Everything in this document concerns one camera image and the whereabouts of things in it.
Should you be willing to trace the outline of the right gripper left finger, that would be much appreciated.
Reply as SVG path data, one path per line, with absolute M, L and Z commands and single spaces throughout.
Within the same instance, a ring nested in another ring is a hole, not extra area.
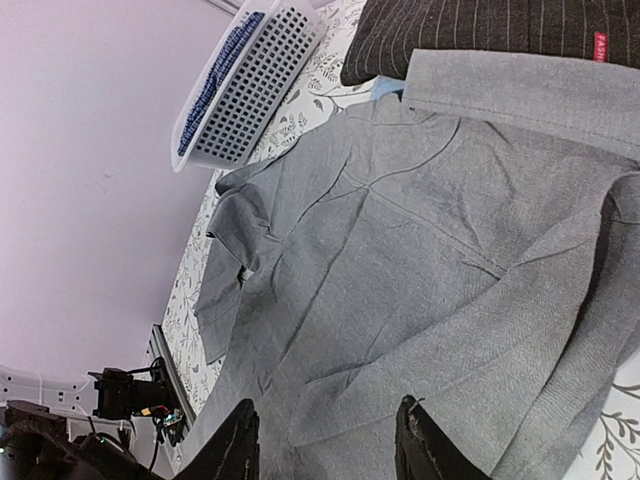
M 260 419 L 250 399 L 241 400 L 176 480 L 259 478 Z

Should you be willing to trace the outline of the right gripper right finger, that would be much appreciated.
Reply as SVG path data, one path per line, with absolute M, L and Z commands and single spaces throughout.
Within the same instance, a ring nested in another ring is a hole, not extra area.
M 396 414 L 395 471 L 398 480 L 487 480 L 444 434 L 412 395 Z

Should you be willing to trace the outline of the grey long sleeve shirt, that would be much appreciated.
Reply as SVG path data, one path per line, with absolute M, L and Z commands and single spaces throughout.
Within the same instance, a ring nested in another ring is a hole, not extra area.
M 493 479 L 559 479 L 639 346 L 639 72 L 417 50 L 215 186 L 199 308 L 264 479 L 390 479 L 406 395 Z

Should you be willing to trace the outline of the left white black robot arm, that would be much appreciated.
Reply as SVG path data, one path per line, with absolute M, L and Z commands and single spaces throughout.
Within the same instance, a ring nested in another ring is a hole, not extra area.
M 129 422 L 166 412 L 161 368 L 106 368 L 72 381 L 1 368 L 3 479 L 155 479 L 121 438 L 90 431 L 69 437 L 68 415 Z

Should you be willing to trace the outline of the folded light blue shirt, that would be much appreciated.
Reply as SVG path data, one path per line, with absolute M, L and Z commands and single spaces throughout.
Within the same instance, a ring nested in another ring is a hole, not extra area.
M 405 81 L 390 78 L 386 76 L 378 76 L 371 90 L 371 100 L 377 100 L 389 93 L 402 94 L 405 88 Z

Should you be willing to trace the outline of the blue checked shirt in basket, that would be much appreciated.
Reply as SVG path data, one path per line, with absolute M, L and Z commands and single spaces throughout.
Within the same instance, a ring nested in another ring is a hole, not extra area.
M 219 54 L 208 71 L 204 86 L 187 115 L 177 149 L 179 157 L 185 155 L 210 103 L 264 17 L 264 12 L 252 12 L 240 25 L 235 26 L 224 40 Z

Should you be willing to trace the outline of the white plastic laundry basket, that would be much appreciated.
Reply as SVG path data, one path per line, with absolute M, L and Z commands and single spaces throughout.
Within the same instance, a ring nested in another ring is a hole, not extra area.
M 231 30 L 252 12 L 265 17 L 210 103 L 183 157 L 177 149 L 187 115 Z M 171 135 L 171 166 L 233 170 L 249 163 L 264 130 L 326 32 L 308 1 L 246 1 L 214 47 Z

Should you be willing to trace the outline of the folded black striped shirt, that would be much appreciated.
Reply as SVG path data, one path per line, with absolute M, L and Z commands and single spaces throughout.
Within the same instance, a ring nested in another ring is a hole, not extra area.
M 637 0 L 368 1 L 348 48 L 345 86 L 405 79 L 416 49 L 483 50 L 639 65 Z

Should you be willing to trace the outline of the aluminium front rail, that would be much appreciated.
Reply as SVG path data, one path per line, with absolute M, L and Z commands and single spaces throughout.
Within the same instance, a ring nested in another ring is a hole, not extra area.
M 189 402 L 186 389 L 178 374 L 166 337 L 159 324 L 154 324 L 151 327 L 147 352 L 152 363 L 154 365 L 159 364 L 163 368 L 162 376 L 164 382 L 168 385 L 172 405 L 182 412 L 181 439 L 184 440 L 196 420 L 196 414 Z

